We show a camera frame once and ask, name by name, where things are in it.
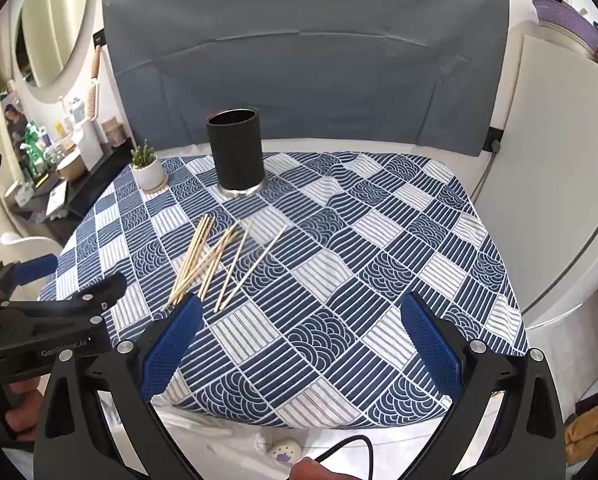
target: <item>white chair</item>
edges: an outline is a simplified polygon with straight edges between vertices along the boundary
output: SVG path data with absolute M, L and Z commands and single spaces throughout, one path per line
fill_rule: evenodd
M 2 245 L 10 247 L 16 253 L 16 259 L 21 262 L 33 260 L 46 254 L 59 256 L 62 247 L 58 242 L 45 236 L 29 236 L 23 238 L 13 232 L 5 232 L 1 235 Z M 35 300 L 42 286 L 48 282 L 48 278 L 42 278 L 25 286 L 19 286 L 12 295 L 13 300 Z

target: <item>yellow cloth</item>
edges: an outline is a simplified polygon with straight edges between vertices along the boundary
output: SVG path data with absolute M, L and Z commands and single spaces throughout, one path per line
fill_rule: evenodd
M 598 446 L 598 406 L 578 416 L 564 434 L 569 465 L 590 458 Z

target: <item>small cactus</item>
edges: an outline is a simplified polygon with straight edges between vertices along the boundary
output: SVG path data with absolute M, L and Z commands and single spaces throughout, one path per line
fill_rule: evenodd
M 143 146 L 139 146 L 136 150 L 132 150 L 132 166 L 135 170 L 141 170 L 141 168 L 147 168 L 155 160 L 157 156 L 154 155 L 154 148 L 148 146 L 148 141 L 143 143 Z

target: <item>metal base ring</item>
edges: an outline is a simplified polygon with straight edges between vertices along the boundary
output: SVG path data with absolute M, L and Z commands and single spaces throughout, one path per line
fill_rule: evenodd
M 248 189 L 225 189 L 218 183 L 217 187 L 219 188 L 219 192 L 226 198 L 244 198 L 261 191 L 267 182 L 268 177 L 265 176 L 260 183 L 256 186 L 249 187 Z

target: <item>wooden hair brush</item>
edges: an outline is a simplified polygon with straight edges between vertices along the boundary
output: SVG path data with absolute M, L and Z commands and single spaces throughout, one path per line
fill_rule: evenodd
M 98 73 L 101 66 L 101 47 L 95 47 L 95 54 L 92 57 L 92 71 L 90 73 L 90 88 L 86 96 L 86 117 L 91 121 L 98 116 L 99 82 Z

